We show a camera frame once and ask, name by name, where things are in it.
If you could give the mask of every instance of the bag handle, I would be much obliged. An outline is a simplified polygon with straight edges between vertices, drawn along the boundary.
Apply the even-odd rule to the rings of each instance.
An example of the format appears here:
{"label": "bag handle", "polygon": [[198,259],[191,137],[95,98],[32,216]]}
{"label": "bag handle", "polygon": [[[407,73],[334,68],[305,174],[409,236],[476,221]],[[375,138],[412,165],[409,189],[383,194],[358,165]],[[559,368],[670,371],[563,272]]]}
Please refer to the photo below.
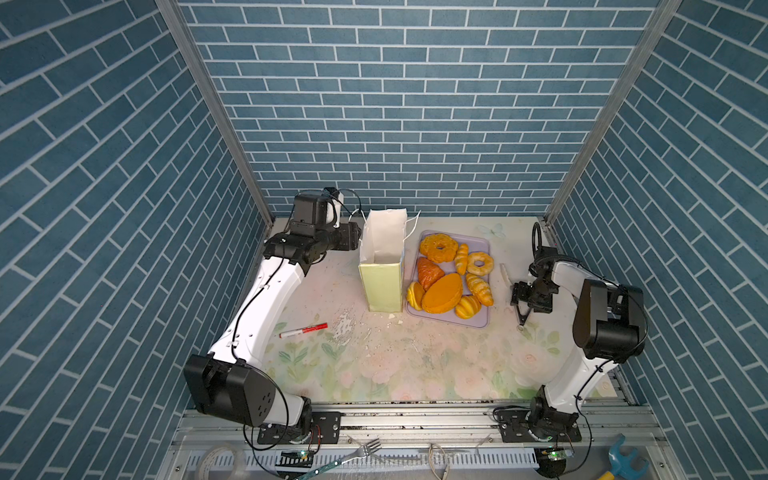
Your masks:
{"label": "bag handle", "polygon": [[406,235],[406,238],[402,239],[402,241],[406,241],[408,239],[408,237],[410,237],[413,234],[413,232],[416,231],[416,225],[419,224],[419,215],[421,215],[421,214],[422,214],[422,211],[419,210],[419,212],[416,214],[415,217],[409,218],[408,220],[406,220],[406,223],[408,223],[411,220],[416,220],[416,222],[413,223],[413,228],[411,229],[411,233]]}

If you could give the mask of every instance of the red marker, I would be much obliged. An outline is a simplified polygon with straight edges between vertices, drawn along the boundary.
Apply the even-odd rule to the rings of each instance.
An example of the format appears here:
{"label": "red marker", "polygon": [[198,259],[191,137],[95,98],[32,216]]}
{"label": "red marker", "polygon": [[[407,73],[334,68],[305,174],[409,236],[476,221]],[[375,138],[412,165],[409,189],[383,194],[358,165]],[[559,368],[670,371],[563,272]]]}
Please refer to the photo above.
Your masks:
{"label": "red marker", "polygon": [[322,330],[322,329],[326,329],[326,328],[328,328],[328,324],[327,323],[321,323],[319,325],[307,326],[307,327],[304,327],[302,329],[288,330],[287,332],[282,332],[280,334],[280,338],[284,339],[287,336],[299,335],[300,333],[314,332],[315,330]]}

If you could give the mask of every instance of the aluminum frame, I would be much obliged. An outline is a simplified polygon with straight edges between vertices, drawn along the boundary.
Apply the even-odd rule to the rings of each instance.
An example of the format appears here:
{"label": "aluminum frame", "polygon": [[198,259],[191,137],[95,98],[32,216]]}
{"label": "aluminum frame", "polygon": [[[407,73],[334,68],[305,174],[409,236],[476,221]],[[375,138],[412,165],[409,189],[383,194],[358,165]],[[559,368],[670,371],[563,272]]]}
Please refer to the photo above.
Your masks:
{"label": "aluminum frame", "polygon": [[650,54],[653,53],[656,44],[661,39],[661,35],[664,30],[667,29],[674,13],[680,6],[682,0],[660,0],[654,12],[650,15],[648,23],[643,30],[643,34],[637,46],[632,49],[627,63],[624,66],[624,70],[621,71],[619,78],[616,80],[611,94],[608,95],[608,100],[605,102],[598,118],[594,121],[592,130],[587,134],[584,139],[584,143],[581,145],[574,163],[568,170],[568,173],[563,179],[563,183],[558,189],[558,192],[554,195],[552,203],[547,207],[547,211],[544,214],[544,218],[547,222],[554,223],[554,221],[560,215],[565,203],[568,201],[568,197],[576,187],[578,179],[584,170],[589,165],[592,155],[598,149],[598,145],[603,141],[608,128],[614,121],[616,114],[619,112],[621,105],[624,103],[624,99],[632,89],[632,85],[640,76]]}
{"label": "aluminum frame", "polygon": [[[323,445],[326,451],[349,449],[374,438],[382,440],[384,454],[386,449],[427,449],[432,443],[450,449],[478,449],[480,453],[501,447],[541,448],[551,445],[543,442],[505,444],[502,441],[490,414],[493,408],[511,403],[515,402],[321,403],[313,404],[313,411],[342,413],[339,444]],[[659,478],[684,478],[675,476],[674,455],[649,406],[629,406],[621,398],[591,399],[584,404],[583,411],[592,428],[592,445],[613,445],[617,435],[622,433],[627,437],[627,445],[649,448],[652,453],[650,460]],[[578,423],[583,439],[573,445],[587,446],[589,435],[584,416]],[[227,420],[187,410],[157,478],[181,479],[192,452],[223,443],[241,445],[246,449],[242,428]],[[282,449],[295,448],[281,445],[274,451],[278,453]]]}
{"label": "aluminum frame", "polygon": [[214,86],[214,81],[211,79],[208,69],[205,66],[205,62],[203,61],[203,57],[197,49],[197,44],[192,38],[192,32],[190,31],[187,22],[184,20],[184,14],[181,12],[178,0],[156,0],[156,3],[163,20],[165,20],[165,23],[168,26],[170,36],[176,41],[176,46],[179,48],[181,56],[184,58],[187,67],[190,69],[190,74],[192,75],[197,88],[200,90],[200,94],[203,96],[203,100],[205,100],[214,122],[216,122],[221,137],[224,139],[224,143],[227,144],[227,148],[232,155],[237,170],[240,172],[240,176],[243,178],[243,181],[253,198],[253,202],[264,217],[266,225],[272,227],[275,217],[272,215],[270,206],[266,202],[266,199],[259,188],[259,184],[253,174],[253,168],[250,166],[250,162],[243,149],[243,145],[240,143],[240,139],[237,138],[237,134],[232,126],[227,110],[224,108],[221,98]]}

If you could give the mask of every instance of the brick wallpaper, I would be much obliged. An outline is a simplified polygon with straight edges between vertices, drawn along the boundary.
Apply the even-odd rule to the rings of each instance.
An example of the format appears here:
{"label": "brick wallpaper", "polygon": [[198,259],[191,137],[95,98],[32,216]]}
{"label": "brick wallpaper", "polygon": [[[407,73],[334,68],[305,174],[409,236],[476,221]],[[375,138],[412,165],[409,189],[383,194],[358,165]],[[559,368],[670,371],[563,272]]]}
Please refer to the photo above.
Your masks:
{"label": "brick wallpaper", "polygon": [[657,0],[182,0],[273,209],[542,214]]}
{"label": "brick wallpaper", "polygon": [[144,478],[264,229],[153,0],[0,2],[0,478]]}
{"label": "brick wallpaper", "polygon": [[643,286],[629,363],[689,478],[768,478],[768,2],[684,0],[557,219]]}

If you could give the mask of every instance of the fork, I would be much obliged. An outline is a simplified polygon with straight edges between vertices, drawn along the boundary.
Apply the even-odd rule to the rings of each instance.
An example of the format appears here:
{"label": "fork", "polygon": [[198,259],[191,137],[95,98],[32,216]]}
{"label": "fork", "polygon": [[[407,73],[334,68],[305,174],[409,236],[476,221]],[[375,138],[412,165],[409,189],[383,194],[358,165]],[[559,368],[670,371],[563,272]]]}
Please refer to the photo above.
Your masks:
{"label": "fork", "polygon": [[308,478],[316,477],[321,473],[328,472],[332,468],[336,468],[339,465],[344,465],[345,463],[351,462],[356,458],[365,458],[367,456],[371,456],[373,455],[374,452],[379,451],[381,448],[382,448],[382,443],[379,441],[379,439],[371,440],[365,445],[360,446],[360,448],[350,453],[349,455],[342,457],[338,460],[335,460],[333,462],[330,462],[329,464],[323,465],[320,468],[315,468],[314,470],[307,472],[304,475],[301,475],[296,480],[307,480]]}

